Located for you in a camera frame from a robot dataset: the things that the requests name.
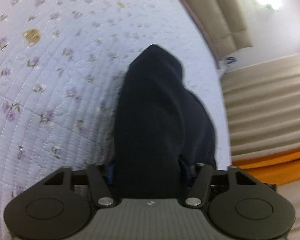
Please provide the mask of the navy hoodie with white stripes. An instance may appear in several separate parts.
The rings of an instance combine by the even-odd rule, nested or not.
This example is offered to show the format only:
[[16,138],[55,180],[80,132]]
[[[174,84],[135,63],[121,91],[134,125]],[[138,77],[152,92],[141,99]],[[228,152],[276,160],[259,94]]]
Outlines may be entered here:
[[183,85],[180,62],[155,44],[129,66],[114,124],[113,188],[121,198],[175,198],[184,165],[216,166],[213,123]]

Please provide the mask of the beige curtain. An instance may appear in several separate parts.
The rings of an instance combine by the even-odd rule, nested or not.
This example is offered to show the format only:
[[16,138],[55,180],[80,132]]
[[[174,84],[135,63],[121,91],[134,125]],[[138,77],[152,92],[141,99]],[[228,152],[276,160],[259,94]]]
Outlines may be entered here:
[[300,148],[300,55],[224,74],[234,161]]

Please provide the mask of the white shopping bag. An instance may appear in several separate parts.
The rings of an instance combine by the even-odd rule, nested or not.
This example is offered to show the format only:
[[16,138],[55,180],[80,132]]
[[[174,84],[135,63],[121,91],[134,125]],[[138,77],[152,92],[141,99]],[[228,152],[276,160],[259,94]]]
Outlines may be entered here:
[[217,62],[217,72],[218,72],[218,77],[221,79],[224,74],[228,71],[229,67],[232,64],[235,64],[237,62],[237,59],[233,56],[226,57],[224,59],[221,59]]

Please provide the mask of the floral quilted bed cover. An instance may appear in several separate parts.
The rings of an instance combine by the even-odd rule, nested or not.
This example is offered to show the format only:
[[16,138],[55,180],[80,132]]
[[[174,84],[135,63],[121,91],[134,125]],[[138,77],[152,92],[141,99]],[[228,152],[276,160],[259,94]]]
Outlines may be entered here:
[[113,152],[114,108],[130,63],[158,44],[213,120],[231,163],[216,62],[180,0],[0,0],[0,239],[9,201],[63,165]]

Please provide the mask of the beige padded headboard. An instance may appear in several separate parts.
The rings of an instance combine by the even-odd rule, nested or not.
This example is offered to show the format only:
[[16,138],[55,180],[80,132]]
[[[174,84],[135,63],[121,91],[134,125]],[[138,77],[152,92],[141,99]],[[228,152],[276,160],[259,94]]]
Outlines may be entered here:
[[240,0],[180,0],[202,32],[216,61],[252,47]]

